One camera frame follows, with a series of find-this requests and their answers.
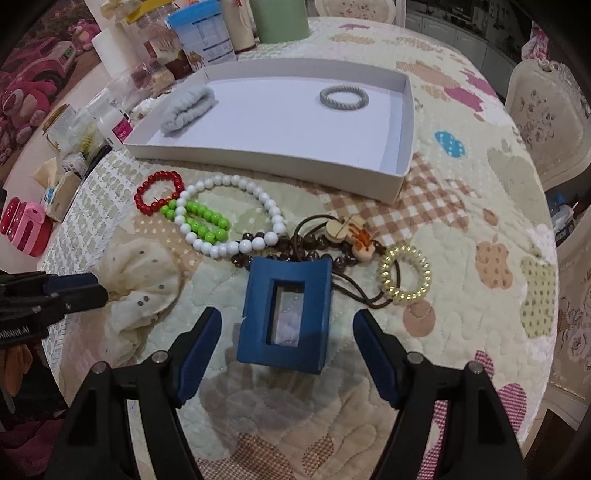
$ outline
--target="tissue box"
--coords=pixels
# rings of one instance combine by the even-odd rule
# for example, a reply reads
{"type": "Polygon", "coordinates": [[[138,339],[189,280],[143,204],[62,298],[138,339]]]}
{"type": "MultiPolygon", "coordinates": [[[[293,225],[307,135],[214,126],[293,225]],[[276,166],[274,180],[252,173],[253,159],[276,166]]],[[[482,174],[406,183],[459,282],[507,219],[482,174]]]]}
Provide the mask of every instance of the tissue box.
{"type": "Polygon", "coordinates": [[[78,175],[68,171],[63,174],[55,187],[45,191],[42,205],[49,218],[56,222],[64,221],[81,183],[82,181],[78,175]]]}

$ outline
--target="blue lid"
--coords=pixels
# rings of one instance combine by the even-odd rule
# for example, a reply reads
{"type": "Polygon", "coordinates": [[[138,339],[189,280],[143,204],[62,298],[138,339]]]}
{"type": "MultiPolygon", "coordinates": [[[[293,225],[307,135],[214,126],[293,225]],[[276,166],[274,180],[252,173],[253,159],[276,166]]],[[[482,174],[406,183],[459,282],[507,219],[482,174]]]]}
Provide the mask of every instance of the blue lid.
{"type": "Polygon", "coordinates": [[[167,22],[170,28],[177,28],[209,17],[210,15],[218,14],[221,11],[217,0],[205,0],[173,13],[168,17],[167,22]]]}

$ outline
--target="floral chair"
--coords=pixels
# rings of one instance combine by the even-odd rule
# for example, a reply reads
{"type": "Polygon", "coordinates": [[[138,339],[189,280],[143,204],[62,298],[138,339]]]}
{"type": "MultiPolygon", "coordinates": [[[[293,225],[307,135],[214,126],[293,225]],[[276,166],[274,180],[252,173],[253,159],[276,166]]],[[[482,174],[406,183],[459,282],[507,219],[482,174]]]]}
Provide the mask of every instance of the floral chair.
{"type": "Polygon", "coordinates": [[[544,190],[591,164],[591,109],[569,68],[547,60],[513,70],[505,108],[531,154],[544,190]]]}

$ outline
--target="pink toy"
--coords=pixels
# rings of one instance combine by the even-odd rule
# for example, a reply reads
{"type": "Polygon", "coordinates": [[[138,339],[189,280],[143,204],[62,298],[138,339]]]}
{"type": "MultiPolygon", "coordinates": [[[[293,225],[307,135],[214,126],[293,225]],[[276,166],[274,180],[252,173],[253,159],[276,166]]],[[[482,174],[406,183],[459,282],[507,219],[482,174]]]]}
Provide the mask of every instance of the pink toy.
{"type": "Polygon", "coordinates": [[[88,23],[82,18],[78,20],[76,25],[68,28],[68,32],[72,35],[76,54],[80,55],[94,48],[92,39],[100,33],[100,27],[96,23],[88,23]]]}
{"type": "Polygon", "coordinates": [[[45,250],[53,223],[38,203],[12,198],[0,220],[0,233],[18,250],[38,257],[45,250]]]}

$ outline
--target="white bottle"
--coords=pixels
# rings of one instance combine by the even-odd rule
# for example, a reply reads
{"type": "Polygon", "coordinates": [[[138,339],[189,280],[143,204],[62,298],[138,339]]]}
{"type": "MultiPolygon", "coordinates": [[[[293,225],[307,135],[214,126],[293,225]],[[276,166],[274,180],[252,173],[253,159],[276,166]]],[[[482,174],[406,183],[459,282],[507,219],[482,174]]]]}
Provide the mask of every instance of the white bottle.
{"type": "Polygon", "coordinates": [[[129,117],[110,99],[108,90],[105,89],[94,97],[87,108],[111,148],[121,150],[133,127],[129,123],[129,117]]]}

